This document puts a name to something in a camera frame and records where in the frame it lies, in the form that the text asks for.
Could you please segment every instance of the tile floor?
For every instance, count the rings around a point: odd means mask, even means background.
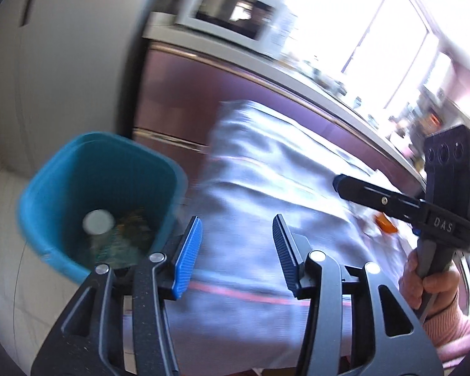
[[[77,285],[42,262],[19,233],[16,204],[27,183],[0,171],[0,343],[29,375],[36,353]]]

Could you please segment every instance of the screw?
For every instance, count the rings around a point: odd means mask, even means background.
[[[381,267],[378,266],[375,262],[366,263],[365,269],[371,274],[378,274],[381,272]]]
[[[98,267],[96,267],[97,274],[106,274],[109,271],[110,271],[110,268],[106,264],[100,264]]]
[[[163,253],[152,253],[149,259],[152,263],[160,263],[165,259],[165,256],[163,255]]]
[[[319,262],[323,262],[326,259],[326,255],[320,250],[314,250],[310,252],[310,258],[313,261],[319,263]]]

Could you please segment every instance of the hand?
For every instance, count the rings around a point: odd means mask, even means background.
[[[456,296],[457,286],[460,282],[460,273],[455,264],[452,263],[449,270],[432,274],[423,280],[416,275],[416,267],[418,267],[418,256],[416,249],[414,249],[407,257],[404,273],[399,279],[399,291],[409,306],[412,309],[418,309],[421,305],[423,290],[425,290],[431,294],[439,294],[434,305],[430,308],[429,315],[449,307]]]

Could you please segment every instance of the red stripe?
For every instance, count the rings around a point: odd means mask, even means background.
[[[309,301],[299,301],[294,298],[267,297],[264,295],[248,293],[246,291],[233,290],[232,288],[214,286],[212,284],[202,283],[200,281],[190,281],[188,286],[191,290],[203,291],[209,294],[223,295],[225,297],[236,298],[243,301],[262,302],[267,304],[279,305],[310,305]],[[351,306],[351,302],[343,301],[344,306]]]

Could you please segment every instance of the blue gripper pad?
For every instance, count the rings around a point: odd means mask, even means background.
[[[292,251],[289,238],[292,238],[282,215],[277,215],[272,224],[273,241],[279,255],[282,272],[286,279],[287,288],[297,297],[299,288],[299,263]]]
[[[172,295],[175,299],[181,298],[183,293],[188,288],[193,266],[197,259],[198,249],[202,243],[202,221],[196,218],[189,233],[187,234],[186,241],[184,242],[183,250],[177,259],[174,271],[174,285],[172,286]]]

